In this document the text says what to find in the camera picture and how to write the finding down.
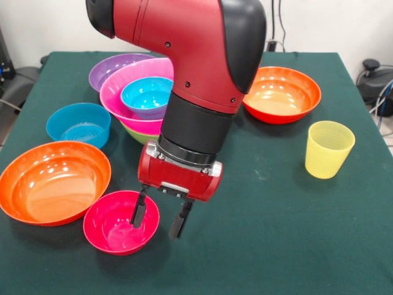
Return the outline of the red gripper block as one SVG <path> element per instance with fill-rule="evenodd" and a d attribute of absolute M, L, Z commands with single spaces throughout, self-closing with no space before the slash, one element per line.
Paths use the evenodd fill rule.
<path fill-rule="evenodd" d="M 193 208 L 193 200 L 207 202 L 216 193 L 222 179 L 223 165 L 215 161 L 205 168 L 191 167 L 166 156 L 161 156 L 158 144 L 148 140 L 139 159 L 138 180 L 143 183 L 138 194 L 130 224 L 140 228 L 146 212 L 145 199 L 148 186 L 165 190 L 178 197 L 188 197 L 181 211 L 175 217 L 169 230 L 169 237 L 181 237 L 188 216 Z"/>

